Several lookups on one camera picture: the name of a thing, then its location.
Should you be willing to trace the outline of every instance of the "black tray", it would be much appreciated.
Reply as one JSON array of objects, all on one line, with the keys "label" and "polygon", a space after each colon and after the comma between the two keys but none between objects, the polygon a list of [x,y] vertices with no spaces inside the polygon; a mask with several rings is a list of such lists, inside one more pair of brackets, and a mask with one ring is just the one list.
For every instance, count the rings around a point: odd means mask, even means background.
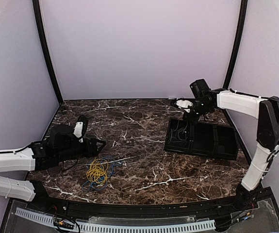
[{"label": "black tray", "polygon": [[236,160],[236,131],[232,127],[206,123],[192,124],[185,120],[170,119],[164,150]]}]

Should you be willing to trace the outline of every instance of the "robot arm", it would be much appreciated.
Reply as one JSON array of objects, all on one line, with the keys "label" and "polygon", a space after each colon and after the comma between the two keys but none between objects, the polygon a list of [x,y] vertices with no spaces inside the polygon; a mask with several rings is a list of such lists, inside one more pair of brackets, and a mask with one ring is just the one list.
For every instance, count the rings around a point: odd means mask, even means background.
[{"label": "robot arm", "polygon": [[[33,142],[21,149],[0,150],[0,172],[46,170],[66,160],[97,156],[106,142],[83,138],[87,124],[87,118],[80,116],[74,129],[68,125],[57,125],[44,141]],[[41,185],[35,187],[29,181],[0,176],[0,196],[6,198],[32,201],[39,188],[42,189]]]},{"label": "robot arm", "polygon": [[[190,87],[196,99],[184,114],[186,120],[197,122],[200,115],[213,112],[215,108],[233,110],[258,119],[257,149],[237,189],[237,196],[238,193],[246,196],[257,188],[268,172],[279,146],[279,98],[261,98],[225,89],[211,90],[203,79],[193,82]],[[172,105],[184,109],[181,107],[183,100],[174,101]]]}]

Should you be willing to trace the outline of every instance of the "brown marble surface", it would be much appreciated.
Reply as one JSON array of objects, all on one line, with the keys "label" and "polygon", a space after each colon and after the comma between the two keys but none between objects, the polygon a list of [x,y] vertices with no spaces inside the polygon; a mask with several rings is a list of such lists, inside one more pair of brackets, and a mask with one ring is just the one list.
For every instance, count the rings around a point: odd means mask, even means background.
[{"label": "brown marble surface", "polygon": [[[164,151],[170,118],[183,112],[169,100],[70,100],[65,101],[51,126],[75,125],[79,115],[89,119],[88,138],[107,141],[99,158],[119,160],[115,174],[101,191],[85,193],[86,163],[60,173],[61,165],[30,172],[28,180],[43,182],[52,197],[106,204],[173,204],[232,196],[248,169],[241,150],[236,161],[206,159]],[[209,123],[228,125],[221,111],[207,116]],[[65,162],[65,167],[74,161]]]}]

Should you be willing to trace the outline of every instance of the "black frame pole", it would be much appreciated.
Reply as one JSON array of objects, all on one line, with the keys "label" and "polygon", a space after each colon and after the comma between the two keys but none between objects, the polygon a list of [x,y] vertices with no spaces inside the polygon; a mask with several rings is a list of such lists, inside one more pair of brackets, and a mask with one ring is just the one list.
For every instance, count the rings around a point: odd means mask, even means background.
[{"label": "black frame pole", "polygon": [[62,97],[61,90],[57,83],[57,79],[56,79],[55,72],[54,72],[53,65],[52,65],[52,60],[51,60],[50,53],[49,53],[49,48],[48,48],[46,35],[44,32],[44,27],[43,27],[43,22],[42,22],[42,17],[41,17],[39,0],[33,0],[33,11],[34,11],[35,19],[36,19],[36,24],[37,24],[37,29],[38,29],[39,39],[40,39],[40,43],[41,43],[41,47],[42,47],[43,56],[44,56],[44,59],[47,64],[47,69],[48,69],[49,76],[50,76],[50,79],[52,82],[52,86],[53,86],[53,89],[54,89],[54,92],[55,92],[55,95],[56,95],[56,98],[57,98],[59,104],[62,104],[63,97]]},{"label": "black frame pole", "polygon": [[226,78],[225,78],[225,81],[223,83],[223,88],[224,89],[229,88],[231,78],[232,78],[232,74],[233,74],[233,71],[234,71],[235,62],[236,62],[238,50],[240,48],[242,34],[243,34],[245,16],[246,16],[246,11],[247,11],[247,2],[248,2],[248,0],[242,0],[241,1],[241,9],[240,9],[240,14],[239,14],[239,18],[238,18],[238,23],[237,23],[237,29],[236,29],[232,54],[231,54]]}]

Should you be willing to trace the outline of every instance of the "white wall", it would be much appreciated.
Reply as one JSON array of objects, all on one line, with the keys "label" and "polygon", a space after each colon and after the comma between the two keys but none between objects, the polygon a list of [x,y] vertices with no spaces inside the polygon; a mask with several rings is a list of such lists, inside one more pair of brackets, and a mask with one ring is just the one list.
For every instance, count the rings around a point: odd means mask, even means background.
[{"label": "white wall", "polygon": [[[279,0],[248,1],[242,43],[230,86],[252,94],[279,96]],[[253,154],[257,121],[238,113],[230,115]],[[279,205],[279,155],[263,184],[272,187]]]},{"label": "white wall", "polygon": [[[31,0],[0,0],[0,149],[41,139],[57,110]],[[25,172],[8,174],[23,179]],[[0,224],[7,200],[0,197]]]},{"label": "white wall", "polygon": [[63,98],[188,97],[223,84],[240,0],[41,1]]}]

